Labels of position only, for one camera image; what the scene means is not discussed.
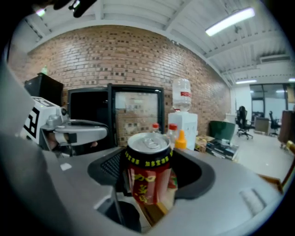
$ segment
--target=red and gold can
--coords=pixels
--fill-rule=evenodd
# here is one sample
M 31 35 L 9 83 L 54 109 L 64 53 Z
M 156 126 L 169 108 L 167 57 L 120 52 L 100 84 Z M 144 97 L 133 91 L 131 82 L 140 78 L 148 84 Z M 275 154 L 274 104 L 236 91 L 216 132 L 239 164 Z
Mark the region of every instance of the red and gold can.
M 129 138 L 124 154 L 135 200 L 142 204 L 161 202 L 171 172 L 169 139 L 159 133 L 136 134 Z

